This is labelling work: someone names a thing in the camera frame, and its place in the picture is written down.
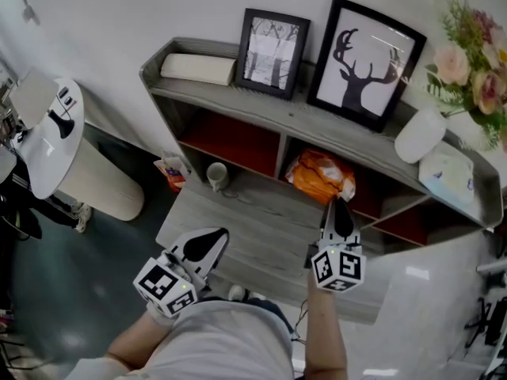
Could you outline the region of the person's left hand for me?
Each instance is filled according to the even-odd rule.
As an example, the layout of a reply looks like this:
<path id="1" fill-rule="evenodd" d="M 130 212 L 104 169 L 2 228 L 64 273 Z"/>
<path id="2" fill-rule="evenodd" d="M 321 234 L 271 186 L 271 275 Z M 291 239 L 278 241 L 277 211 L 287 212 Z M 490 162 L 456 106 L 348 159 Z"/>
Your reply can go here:
<path id="1" fill-rule="evenodd" d="M 148 302 L 147 303 L 147 312 L 150 314 L 151 318 L 161 326 L 165 326 L 170 328 L 173 326 L 175 321 L 177 320 L 174 317 L 167 317 L 163 312 L 158 309 L 158 306 Z"/>

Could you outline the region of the black frame tree picture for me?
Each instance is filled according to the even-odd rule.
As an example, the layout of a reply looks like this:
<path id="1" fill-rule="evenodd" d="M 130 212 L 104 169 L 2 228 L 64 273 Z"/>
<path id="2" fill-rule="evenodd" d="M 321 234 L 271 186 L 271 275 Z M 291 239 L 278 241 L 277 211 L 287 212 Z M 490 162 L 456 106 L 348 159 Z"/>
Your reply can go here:
<path id="1" fill-rule="evenodd" d="M 301 17 L 245 9 L 235 84 L 291 100 L 310 25 Z"/>

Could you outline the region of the cream flat box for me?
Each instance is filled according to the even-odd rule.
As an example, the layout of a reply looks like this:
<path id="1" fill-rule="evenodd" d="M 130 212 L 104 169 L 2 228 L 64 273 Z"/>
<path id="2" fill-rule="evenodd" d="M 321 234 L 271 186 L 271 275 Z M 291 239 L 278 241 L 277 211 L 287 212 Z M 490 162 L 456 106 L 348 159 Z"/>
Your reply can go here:
<path id="1" fill-rule="evenodd" d="M 234 76 L 235 67 L 235 59 L 172 53 L 166 56 L 160 75 L 163 78 L 228 86 Z"/>

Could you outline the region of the person's left forearm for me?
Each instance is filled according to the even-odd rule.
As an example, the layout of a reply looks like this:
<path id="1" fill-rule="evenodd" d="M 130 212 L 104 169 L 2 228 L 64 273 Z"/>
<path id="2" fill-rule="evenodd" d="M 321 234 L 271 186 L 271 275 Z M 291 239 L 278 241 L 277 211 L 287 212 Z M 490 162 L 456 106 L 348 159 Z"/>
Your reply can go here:
<path id="1" fill-rule="evenodd" d="M 109 345 L 105 356 L 130 371 L 139 370 L 168 336 L 174 322 L 175 319 L 157 321 L 149 312 L 145 312 Z"/>

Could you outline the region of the pink flower bouquet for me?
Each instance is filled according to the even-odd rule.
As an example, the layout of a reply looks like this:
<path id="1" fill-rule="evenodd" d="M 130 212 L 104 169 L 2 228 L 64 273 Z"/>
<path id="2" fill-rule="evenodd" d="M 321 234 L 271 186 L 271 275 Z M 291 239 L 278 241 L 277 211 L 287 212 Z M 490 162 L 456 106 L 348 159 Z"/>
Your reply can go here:
<path id="1" fill-rule="evenodd" d="M 449 0 L 440 23 L 447 43 L 425 67 L 428 95 L 445 119 L 468 116 L 477 126 L 463 146 L 507 153 L 507 30 L 468 0 Z"/>

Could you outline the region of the person's right forearm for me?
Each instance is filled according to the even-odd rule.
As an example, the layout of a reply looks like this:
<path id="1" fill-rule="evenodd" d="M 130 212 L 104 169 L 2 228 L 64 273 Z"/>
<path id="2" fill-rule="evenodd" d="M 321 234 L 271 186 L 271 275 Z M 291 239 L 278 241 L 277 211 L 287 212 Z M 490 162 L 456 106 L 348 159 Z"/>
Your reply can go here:
<path id="1" fill-rule="evenodd" d="M 318 289 L 312 270 L 307 279 L 306 380 L 348 380 L 347 355 L 333 293 Z"/>

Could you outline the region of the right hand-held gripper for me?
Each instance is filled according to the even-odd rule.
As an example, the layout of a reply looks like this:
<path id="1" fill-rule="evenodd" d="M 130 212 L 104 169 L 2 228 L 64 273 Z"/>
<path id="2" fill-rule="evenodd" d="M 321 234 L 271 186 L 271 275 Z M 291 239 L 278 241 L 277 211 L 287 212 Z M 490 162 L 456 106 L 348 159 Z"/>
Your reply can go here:
<path id="1" fill-rule="evenodd" d="M 364 283 L 366 256 L 360 230 L 343 199 L 326 205 L 315 246 L 318 252 L 310 262 L 317 288 L 345 293 Z"/>

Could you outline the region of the white lamp with black base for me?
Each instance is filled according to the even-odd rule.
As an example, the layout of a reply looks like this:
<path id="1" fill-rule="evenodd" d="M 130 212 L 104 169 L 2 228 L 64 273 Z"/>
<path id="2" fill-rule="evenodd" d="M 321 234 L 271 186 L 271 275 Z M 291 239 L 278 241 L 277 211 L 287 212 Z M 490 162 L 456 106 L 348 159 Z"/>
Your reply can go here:
<path id="1" fill-rule="evenodd" d="M 63 119 L 51 108 L 58 92 L 57 82 L 35 67 L 29 70 L 10 95 L 13 109 L 27 130 L 33 129 L 48 116 L 57 125 L 61 139 L 66 139 L 71 134 L 74 121 Z"/>

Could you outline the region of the white round ribbed side table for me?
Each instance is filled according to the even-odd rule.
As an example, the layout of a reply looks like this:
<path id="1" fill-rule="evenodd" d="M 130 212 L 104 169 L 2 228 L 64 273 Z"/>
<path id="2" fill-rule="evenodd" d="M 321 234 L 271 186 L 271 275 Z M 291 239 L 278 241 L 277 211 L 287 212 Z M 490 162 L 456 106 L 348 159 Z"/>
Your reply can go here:
<path id="1" fill-rule="evenodd" d="M 74 121 L 74 129 L 61 139 L 57 125 L 45 116 L 14 148 L 25 162 L 33 194 L 46 199 L 60 191 L 121 221 L 135 219 L 144 205 L 142 188 L 84 138 L 87 109 L 97 109 L 91 96 L 75 81 L 57 78 L 68 94 L 51 108 Z M 76 103 L 64 104 L 68 97 Z"/>

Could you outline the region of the white mug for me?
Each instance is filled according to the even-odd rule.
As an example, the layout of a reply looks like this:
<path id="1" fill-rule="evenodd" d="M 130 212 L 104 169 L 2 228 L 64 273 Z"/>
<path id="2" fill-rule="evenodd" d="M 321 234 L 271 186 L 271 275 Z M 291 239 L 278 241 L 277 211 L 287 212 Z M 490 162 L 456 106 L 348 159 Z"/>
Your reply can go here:
<path id="1" fill-rule="evenodd" d="M 206 177 L 214 192 L 221 191 L 229 185 L 227 167 L 222 162 L 213 162 L 206 170 Z"/>

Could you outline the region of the black office chair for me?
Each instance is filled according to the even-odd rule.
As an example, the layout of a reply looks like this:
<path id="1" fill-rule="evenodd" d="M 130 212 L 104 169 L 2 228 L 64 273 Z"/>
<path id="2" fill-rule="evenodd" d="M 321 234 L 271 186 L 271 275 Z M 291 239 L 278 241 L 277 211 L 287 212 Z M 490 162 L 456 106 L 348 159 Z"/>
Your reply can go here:
<path id="1" fill-rule="evenodd" d="M 480 305 L 480 314 L 474 322 L 468 322 L 466 330 L 475 329 L 474 334 L 465 343 L 466 349 L 470 348 L 479 335 L 485 335 L 485 345 L 496 346 L 501 335 L 501 328 L 507 315 L 507 297 L 497 300 L 493 312 L 490 312 L 492 303 L 485 302 L 483 297 L 477 299 Z"/>

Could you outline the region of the orange plastic bag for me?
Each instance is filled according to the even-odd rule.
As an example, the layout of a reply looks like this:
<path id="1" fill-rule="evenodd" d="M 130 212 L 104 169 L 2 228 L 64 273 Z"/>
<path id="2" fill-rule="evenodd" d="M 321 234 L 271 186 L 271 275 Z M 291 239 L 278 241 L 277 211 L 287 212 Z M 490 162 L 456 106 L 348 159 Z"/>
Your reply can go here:
<path id="1" fill-rule="evenodd" d="M 334 199 L 349 202 L 356 195 L 356 180 L 351 167 L 320 150 L 303 150 L 289 164 L 284 178 L 322 205 Z"/>

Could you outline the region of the orange white bag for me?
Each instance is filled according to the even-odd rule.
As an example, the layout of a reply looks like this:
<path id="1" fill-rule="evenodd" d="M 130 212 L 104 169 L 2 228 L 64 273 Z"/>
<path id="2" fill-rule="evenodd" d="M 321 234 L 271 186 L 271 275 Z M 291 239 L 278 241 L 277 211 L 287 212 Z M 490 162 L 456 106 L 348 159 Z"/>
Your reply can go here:
<path id="1" fill-rule="evenodd" d="M 179 156 L 164 150 L 161 150 L 161 156 L 154 165 L 167 179 L 171 190 L 176 193 L 183 189 L 191 173 Z"/>

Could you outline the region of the white blue soft packet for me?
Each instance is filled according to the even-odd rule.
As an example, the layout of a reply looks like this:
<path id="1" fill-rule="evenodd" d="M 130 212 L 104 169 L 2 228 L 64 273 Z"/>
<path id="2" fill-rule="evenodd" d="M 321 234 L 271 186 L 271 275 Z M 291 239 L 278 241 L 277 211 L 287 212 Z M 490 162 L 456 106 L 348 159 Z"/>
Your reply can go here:
<path id="1" fill-rule="evenodd" d="M 475 196 L 474 163 L 446 142 L 439 142 L 419 161 L 418 179 L 431 193 L 456 207 L 467 207 Z"/>

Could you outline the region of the grey wooden shelf desk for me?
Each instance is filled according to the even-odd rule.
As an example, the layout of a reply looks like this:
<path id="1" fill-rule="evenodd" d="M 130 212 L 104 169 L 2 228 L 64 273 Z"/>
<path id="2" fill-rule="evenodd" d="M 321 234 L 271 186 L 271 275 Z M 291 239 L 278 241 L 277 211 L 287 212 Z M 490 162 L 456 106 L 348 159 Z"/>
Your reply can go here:
<path id="1" fill-rule="evenodd" d="M 230 242 L 217 276 L 299 305 L 306 296 L 308 246 L 318 236 L 322 205 L 284 180 L 289 163 L 306 148 L 336 155 L 353 169 L 350 201 L 368 255 L 364 283 L 338 298 L 350 321 L 373 324 L 392 276 L 388 255 L 420 249 L 496 226 L 503 216 L 497 170 L 468 151 L 475 196 L 467 207 L 429 192 L 418 168 L 395 153 L 394 138 L 413 114 L 399 104 L 380 133 L 306 102 L 313 67 L 305 63 L 295 96 L 285 101 L 237 85 L 213 85 L 160 75 L 171 53 L 235 59 L 238 46 L 176 37 L 157 50 L 139 76 L 189 163 L 191 174 L 157 236 L 169 247 L 186 231 L 222 226 Z M 214 192 L 206 177 L 213 162 L 228 170 L 229 185 Z"/>

